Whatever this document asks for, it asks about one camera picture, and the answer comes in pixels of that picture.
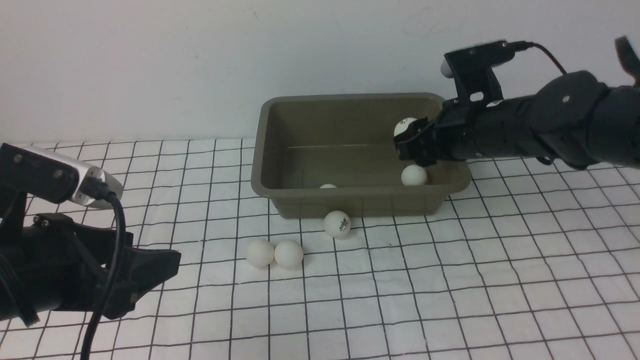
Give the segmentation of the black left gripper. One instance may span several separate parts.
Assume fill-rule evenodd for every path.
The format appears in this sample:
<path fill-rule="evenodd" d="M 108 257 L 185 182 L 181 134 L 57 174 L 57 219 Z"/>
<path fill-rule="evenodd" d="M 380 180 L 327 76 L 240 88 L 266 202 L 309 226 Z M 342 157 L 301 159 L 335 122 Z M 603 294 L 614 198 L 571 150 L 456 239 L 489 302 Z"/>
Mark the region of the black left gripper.
<path fill-rule="evenodd" d="M 12 271 L 10 289 L 1 287 L 1 319 L 21 318 L 25 305 L 33 312 L 91 312 L 102 293 L 112 259 L 116 231 L 75 223 L 65 215 L 46 214 L 40 223 L 19 227 L 1 221 L 1 274 Z M 148 292 L 178 274 L 182 254 L 172 249 L 126 246 L 106 305 L 134 306 Z"/>

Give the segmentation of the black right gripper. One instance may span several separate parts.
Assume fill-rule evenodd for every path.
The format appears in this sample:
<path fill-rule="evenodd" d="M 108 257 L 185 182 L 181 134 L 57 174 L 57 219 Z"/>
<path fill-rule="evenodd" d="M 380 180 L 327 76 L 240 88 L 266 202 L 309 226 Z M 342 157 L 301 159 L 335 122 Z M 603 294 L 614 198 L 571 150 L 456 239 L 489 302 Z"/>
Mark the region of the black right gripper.
<path fill-rule="evenodd" d="M 401 135 L 393 137 L 402 161 L 430 167 L 443 161 L 477 158 L 539 158 L 541 144 L 531 131 L 532 96 L 500 101 L 496 105 L 443 103 L 430 124 L 416 118 Z"/>

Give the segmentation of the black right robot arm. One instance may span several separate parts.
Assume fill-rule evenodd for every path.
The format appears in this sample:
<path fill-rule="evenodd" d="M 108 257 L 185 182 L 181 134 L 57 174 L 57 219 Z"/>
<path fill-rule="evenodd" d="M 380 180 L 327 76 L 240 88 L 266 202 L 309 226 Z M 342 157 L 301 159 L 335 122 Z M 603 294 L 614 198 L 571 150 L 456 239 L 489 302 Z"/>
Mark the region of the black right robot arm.
<path fill-rule="evenodd" d="M 539 43 L 475 44 L 444 55 L 442 74 L 453 79 L 457 96 L 433 119 L 403 120 L 394 146 L 402 161 L 433 166 L 438 161 L 480 158 L 535 158 L 550 166 L 562 160 L 576 170 L 599 163 L 639 167 L 639 57 L 626 36 L 615 39 L 622 70 L 633 84 L 600 82 L 586 70 L 567 72 L 534 95 L 505 99 L 494 68 Z"/>

